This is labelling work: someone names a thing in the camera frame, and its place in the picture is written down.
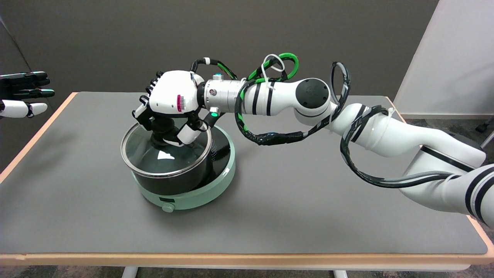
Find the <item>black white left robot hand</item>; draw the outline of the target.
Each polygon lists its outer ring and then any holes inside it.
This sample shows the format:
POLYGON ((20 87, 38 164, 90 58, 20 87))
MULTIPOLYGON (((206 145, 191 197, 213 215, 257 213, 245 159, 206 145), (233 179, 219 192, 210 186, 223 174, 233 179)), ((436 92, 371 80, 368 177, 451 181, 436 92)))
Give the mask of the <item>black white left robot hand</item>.
POLYGON ((0 76, 0 116, 1 118, 32 118, 44 113, 48 104, 44 102, 25 102, 36 98, 48 98, 55 95, 52 89, 43 89, 50 84, 44 71, 21 72, 0 76))

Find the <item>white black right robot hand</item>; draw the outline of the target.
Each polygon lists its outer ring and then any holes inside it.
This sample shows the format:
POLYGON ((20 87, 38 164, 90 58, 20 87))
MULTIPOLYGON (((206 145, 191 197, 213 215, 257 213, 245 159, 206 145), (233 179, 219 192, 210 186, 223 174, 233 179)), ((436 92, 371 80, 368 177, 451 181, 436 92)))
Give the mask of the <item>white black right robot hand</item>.
POLYGON ((208 127, 199 118, 199 85, 205 80, 193 71, 167 71, 151 81, 133 118, 160 141, 182 147, 191 144, 208 127))

